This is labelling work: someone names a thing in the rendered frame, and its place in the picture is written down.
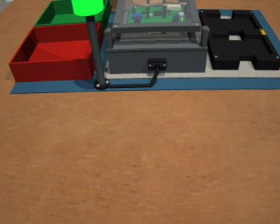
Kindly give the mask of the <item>red open-top bin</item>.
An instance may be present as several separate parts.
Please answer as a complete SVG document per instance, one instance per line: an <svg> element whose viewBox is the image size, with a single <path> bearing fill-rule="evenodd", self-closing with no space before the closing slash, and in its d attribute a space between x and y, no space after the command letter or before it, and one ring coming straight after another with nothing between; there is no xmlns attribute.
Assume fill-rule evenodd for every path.
<svg viewBox="0 0 280 224"><path fill-rule="evenodd" d="M32 27L9 66L16 83L92 80L95 65L87 24Z"/></svg>

